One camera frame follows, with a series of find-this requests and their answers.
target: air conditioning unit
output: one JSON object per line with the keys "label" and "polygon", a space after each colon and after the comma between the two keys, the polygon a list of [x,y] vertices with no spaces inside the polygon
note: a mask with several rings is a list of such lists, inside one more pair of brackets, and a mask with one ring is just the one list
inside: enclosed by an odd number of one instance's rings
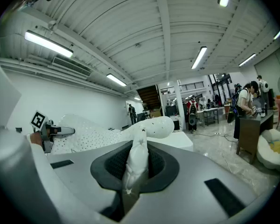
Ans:
{"label": "air conditioning unit", "polygon": [[61,59],[57,56],[54,57],[52,66],[70,71],[72,73],[75,73],[77,75],[88,77],[91,74],[91,70],[87,67],[81,67],[82,65],[74,62],[74,61],[66,61],[65,59]]}

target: white wall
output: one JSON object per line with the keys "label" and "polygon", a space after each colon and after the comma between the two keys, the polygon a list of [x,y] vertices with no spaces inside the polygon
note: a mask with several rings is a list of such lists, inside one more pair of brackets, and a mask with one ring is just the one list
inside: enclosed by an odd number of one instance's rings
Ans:
{"label": "white wall", "polygon": [[86,89],[6,72],[16,89],[22,94],[7,127],[23,128],[23,134],[31,133],[29,124],[34,112],[39,110],[55,124],[67,113],[85,117],[105,128],[121,129],[127,125],[124,98]]}
{"label": "white wall", "polygon": [[[195,90],[191,90],[191,91],[181,91],[181,96],[183,98],[185,98],[189,95],[197,95],[197,93],[198,94],[202,93],[202,95],[205,96],[207,99],[210,98],[212,100],[213,90],[212,90],[211,83],[210,83],[208,76],[186,78],[186,79],[181,79],[180,81],[181,81],[181,84],[190,84],[190,83],[203,81],[203,85],[204,85],[204,88],[199,88],[199,89],[195,89]],[[172,87],[172,86],[174,86],[173,81],[158,84],[158,87],[160,89],[164,89],[164,88]],[[176,97],[175,93],[167,95],[167,99],[172,99],[175,97]]]}
{"label": "white wall", "polygon": [[266,59],[255,65],[255,69],[273,89],[274,96],[280,95],[278,80],[280,78],[280,48]]}
{"label": "white wall", "polygon": [[143,112],[143,103],[141,101],[137,101],[137,100],[132,100],[132,99],[127,99],[126,100],[126,116],[127,116],[127,124],[131,125],[131,118],[130,115],[127,115],[127,113],[129,112],[129,104],[131,104],[136,111],[136,114],[142,113]]}
{"label": "white wall", "polygon": [[237,83],[239,83],[241,86],[244,86],[245,84],[248,83],[248,80],[241,72],[232,72],[232,73],[229,73],[229,75],[232,80],[232,83],[230,83],[230,86],[229,86],[230,89],[234,89],[234,85]]}
{"label": "white wall", "polygon": [[257,79],[258,74],[257,74],[256,69],[253,65],[241,68],[241,73],[245,77],[245,79],[246,79],[245,82],[246,83],[251,82],[251,81],[257,81],[258,82],[258,79]]}

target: woman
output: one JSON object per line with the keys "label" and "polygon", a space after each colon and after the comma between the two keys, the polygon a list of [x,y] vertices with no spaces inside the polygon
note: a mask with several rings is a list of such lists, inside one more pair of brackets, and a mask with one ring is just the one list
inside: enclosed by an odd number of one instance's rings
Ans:
{"label": "woman", "polygon": [[252,95],[258,90],[258,84],[256,81],[251,81],[246,84],[243,90],[239,93],[238,99],[236,102],[236,109],[238,111],[235,116],[235,126],[234,126],[234,135],[235,139],[239,138],[239,118],[245,115],[254,115],[255,112],[252,109]]}

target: white sculpture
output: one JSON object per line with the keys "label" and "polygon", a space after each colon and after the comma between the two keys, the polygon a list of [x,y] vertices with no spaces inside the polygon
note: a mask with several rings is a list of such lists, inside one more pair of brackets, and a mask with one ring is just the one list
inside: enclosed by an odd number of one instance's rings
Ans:
{"label": "white sculpture", "polygon": [[135,131],[133,146],[126,161],[122,178],[123,190],[138,190],[141,183],[148,179],[147,133],[144,127]]}
{"label": "white sculpture", "polygon": [[74,114],[64,115],[58,126],[73,127],[76,132],[70,136],[54,137],[51,154],[81,152],[134,140],[135,134],[142,128],[145,128],[147,137],[158,139],[168,137],[174,130],[172,119],[166,116],[146,119],[121,132],[109,131]]}

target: yellow cushion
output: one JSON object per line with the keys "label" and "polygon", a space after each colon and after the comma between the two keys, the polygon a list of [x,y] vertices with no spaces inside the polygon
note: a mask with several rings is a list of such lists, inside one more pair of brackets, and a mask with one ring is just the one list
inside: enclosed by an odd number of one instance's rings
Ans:
{"label": "yellow cushion", "polygon": [[280,141],[275,141],[270,143],[270,147],[274,152],[277,152],[280,154]]}

